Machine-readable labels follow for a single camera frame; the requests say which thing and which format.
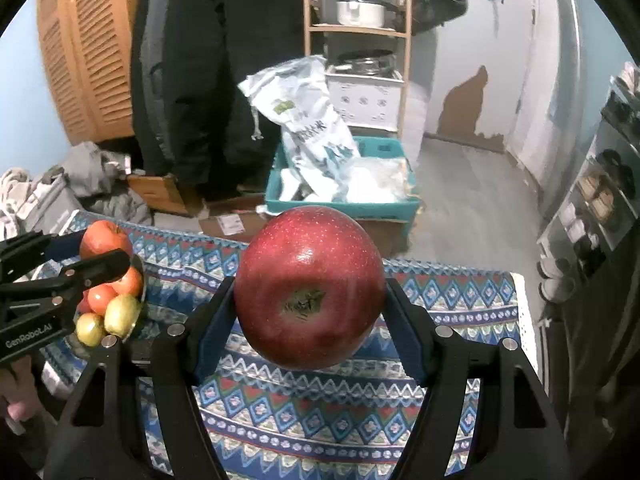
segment red apple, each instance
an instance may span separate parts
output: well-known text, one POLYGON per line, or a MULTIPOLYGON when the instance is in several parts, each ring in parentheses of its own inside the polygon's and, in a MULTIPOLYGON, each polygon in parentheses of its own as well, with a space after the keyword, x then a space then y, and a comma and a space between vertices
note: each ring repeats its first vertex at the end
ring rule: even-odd
POLYGON ((302 206, 271 220, 244 252, 234 299, 249 344, 289 370, 349 358, 384 301, 380 253, 353 219, 302 206))
POLYGON ((80 258, 84 260, 114 249, 122 249, 129 256, 133 255, 133 246, 126 232, 113 222, 98 220, 91 224, 82 236, 80 258))

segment cardboard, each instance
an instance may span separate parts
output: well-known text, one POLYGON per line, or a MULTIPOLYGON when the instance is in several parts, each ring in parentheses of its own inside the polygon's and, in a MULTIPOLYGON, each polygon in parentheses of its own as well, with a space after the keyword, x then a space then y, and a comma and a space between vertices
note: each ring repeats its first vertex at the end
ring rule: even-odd
MULTIPOLYGON (((209 236, 249 243, 272 218, 255 212, 255 207, 263 201, 264 196, 255 193, 207 203, 199 219, 200 228, 209 236)), ((371 237, 383 258, 406 251, 406 236, 402 232, 406 222, 382 219, 356 221, 371 237)))
POLYGON ((200 228, 207 236, 250 242, 269 220, 255 212, 256 206, 262 203, 262 193, 207 202, 206 208, 198 215, 200 228))

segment finger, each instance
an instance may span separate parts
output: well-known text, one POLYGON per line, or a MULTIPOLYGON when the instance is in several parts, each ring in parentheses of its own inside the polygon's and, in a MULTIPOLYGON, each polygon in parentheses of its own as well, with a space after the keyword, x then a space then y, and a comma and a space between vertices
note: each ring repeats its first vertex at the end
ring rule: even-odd
POLYGON ((6 368, 0 368, 0 396, 4 397, 9 404, 20 400, 18 383, 6 368))
POLYGON ((20 422, 23 420, 29 420, 35 412, 28 402, 14 402, 13 404, 9 404, 6 409, 6 412, 9 416, 15 420, 16 422, 20 422))
POLYGON ((35 384, 35 379, 31 372, 31 356, 27 355, 17 361, 14 361, 11 363, 11 368, 14 371, 18 388, 28 386, 29 384, 35 384))

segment cooking pot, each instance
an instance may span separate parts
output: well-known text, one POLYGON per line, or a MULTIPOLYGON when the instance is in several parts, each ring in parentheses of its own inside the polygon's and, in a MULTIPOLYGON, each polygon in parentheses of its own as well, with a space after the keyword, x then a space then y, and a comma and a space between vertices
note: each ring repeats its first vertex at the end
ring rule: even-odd
POLYGON ((385 11, 399 9, 383 0, 341 0, 338 2, 338 22, 351 27, 381 28, 385 25, 385 11))
POLYGON ((392 77, 396 70, 396 55, 391 50, 380 48, 347 52, 337 60, 336 72, 392 77))

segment yellow fruit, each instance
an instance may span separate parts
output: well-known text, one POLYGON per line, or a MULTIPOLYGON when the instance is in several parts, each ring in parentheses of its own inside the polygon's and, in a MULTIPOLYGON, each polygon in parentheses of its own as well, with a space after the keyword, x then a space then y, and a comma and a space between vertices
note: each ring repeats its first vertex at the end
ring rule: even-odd
POLYGON ((129 295, 123 294, 113 298, 107 305, 104 314, 104 328, 110 334, 123 339, 127 338, 136 325, 140 314, 140 303, 129 295))
POLYGON ((106 336, 102 318, 97 314, 82 314, 76 321, 78 341, 87 346, 98 346, 106 336))

